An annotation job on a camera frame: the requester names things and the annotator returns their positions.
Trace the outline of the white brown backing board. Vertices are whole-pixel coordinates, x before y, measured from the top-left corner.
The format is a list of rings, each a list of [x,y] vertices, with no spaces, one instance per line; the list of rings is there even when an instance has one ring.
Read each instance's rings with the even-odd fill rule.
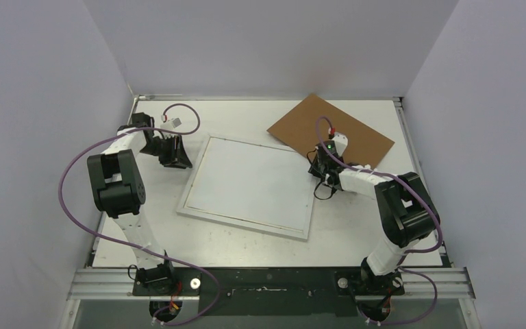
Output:
[[[348,145],[339,151],[346,162],[376,167],[390,151],[394,141],[353,118],[350,114],[311,94],[276,121],[267,132],[305,156],[331,131],[344,134]]]

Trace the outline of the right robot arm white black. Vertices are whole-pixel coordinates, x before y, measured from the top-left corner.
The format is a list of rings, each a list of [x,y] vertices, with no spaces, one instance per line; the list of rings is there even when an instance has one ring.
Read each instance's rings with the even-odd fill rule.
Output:
[[[370,294],[400,289],[399,267],[414,246],[439,227],[438,214],[418,174],[395,176],[346,164],[337,146],[335,140],[317,144],[309,173],[332,195],[346,192],[375,200],[384,232],[349,284]]]

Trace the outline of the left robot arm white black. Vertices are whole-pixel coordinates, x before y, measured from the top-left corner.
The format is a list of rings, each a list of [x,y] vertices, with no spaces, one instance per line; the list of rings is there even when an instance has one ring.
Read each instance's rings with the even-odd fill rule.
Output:
[[[131,124],[118,129],[118,139],[86,161],[96,207],[114,220],[131,243],[136,257],[135,287],[160,295],[175,291],[179,280],[142,209],[147,194],[136,157],[155,156],[166,168],[192,168],[182,137],[172,134],[180,124],[178,118],[167,120],[161,132],[155,133],[153,117],[136,113]]]

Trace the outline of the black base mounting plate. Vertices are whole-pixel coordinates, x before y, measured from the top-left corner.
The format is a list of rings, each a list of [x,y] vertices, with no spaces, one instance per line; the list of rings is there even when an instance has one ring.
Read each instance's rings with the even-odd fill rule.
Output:
[[[205,316],[387,315],[390,298],[405,293],[398,271],[375,277],[359,267],[179,267],[161,279],[141,269],[133,279],[132,295],[150,297],[150,312],[163,321],[192,307]]]

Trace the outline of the aluminium front rail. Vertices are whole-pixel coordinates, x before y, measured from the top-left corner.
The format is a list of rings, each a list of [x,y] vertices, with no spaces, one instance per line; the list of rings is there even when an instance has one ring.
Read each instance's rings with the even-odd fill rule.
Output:
[[[401,274],[404,299],[427,299],[433,296],[432,279],[439,299],[474,300],[473,284],[466,268],[410,268]],[[165,300],[166,296],[136,295],[135,282],[125,268],[79,269],[68,293],[70,300]]]

